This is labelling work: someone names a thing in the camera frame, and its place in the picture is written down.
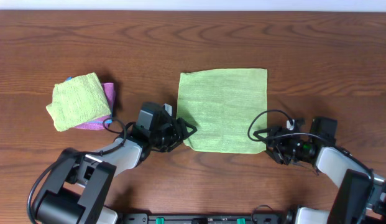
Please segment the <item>green microfiber cloth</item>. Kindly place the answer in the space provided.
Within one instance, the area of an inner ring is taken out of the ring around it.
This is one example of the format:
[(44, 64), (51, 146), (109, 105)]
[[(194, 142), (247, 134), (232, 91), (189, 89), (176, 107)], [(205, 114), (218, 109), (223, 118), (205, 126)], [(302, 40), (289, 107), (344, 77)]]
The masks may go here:
[(177, 117), (196, 126), (184, 141), (198, 152), (258, 154), (247, 130), (267, 127), (267, 70), (224, 68), (181, 73)]

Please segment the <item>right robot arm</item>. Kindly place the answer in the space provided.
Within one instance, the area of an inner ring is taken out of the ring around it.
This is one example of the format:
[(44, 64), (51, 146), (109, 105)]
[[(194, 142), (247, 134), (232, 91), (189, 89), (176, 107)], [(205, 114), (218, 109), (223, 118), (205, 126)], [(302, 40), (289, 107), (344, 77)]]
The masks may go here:
[(310, 131), (300, 130), (302, 120), (249, 132), (248, 137), (266, 145), (278, 164), (310, 164), (315, 174), (326, 175), (338, 188), (329, 211), (299, 206), (289, 210), (282, 223), (386, 223), (386, 179), (336, 145), (338, 122), (315, 117)]

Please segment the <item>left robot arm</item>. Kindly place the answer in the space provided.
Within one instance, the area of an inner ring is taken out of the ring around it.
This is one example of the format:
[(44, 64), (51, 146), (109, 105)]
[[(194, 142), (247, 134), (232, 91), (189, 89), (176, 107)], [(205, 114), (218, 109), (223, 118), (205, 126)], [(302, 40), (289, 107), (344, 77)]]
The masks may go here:
[(31, 223), (119, 223), (123, 216), (105, 206), (113, 178), (151, 151), (172, 151), (197, 131), (168, 113), (154, 115), (148, 127), (140, 121), (121, 127), (112, 144), (91, 152), (65, 149), (41, 173), (27, 198)]

